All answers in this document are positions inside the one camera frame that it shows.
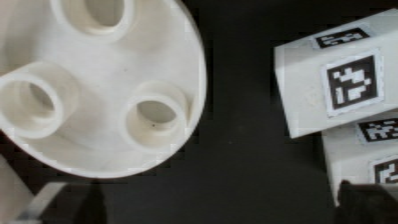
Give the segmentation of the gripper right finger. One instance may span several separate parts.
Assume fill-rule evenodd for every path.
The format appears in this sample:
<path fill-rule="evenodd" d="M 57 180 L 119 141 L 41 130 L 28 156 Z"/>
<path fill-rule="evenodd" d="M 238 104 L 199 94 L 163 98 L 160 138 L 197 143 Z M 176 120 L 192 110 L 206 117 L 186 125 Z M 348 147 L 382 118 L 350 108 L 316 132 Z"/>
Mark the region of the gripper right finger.
<path fill-rule="evenodd" d="M 398 184 L 341 182 L 334 224 L 398 224 Z"/>

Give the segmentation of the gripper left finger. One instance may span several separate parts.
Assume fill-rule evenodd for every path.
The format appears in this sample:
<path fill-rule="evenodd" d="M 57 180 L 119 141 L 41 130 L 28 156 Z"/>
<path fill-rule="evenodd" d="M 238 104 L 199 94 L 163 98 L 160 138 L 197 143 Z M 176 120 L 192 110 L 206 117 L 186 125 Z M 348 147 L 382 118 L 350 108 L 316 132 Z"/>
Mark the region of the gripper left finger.
<path fill-rule="evenodd" d="M 12 224 L 42 224 L 41 215 L 44 214 L 44 211 L 65 185 L 65 182 L 50 182 L 44 185 L 23 212 L 12 220 Z"/>

